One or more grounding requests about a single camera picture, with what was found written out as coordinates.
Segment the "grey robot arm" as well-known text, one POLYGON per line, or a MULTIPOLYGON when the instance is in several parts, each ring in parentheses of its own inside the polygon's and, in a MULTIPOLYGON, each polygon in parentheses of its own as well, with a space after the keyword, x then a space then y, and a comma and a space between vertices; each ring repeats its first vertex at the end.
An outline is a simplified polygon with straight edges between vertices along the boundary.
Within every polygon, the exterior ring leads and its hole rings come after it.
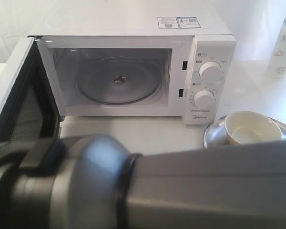
POLYGON ((106 135, 2 142, 0 229, 286 229, 286 140, 149 156, 106 135))

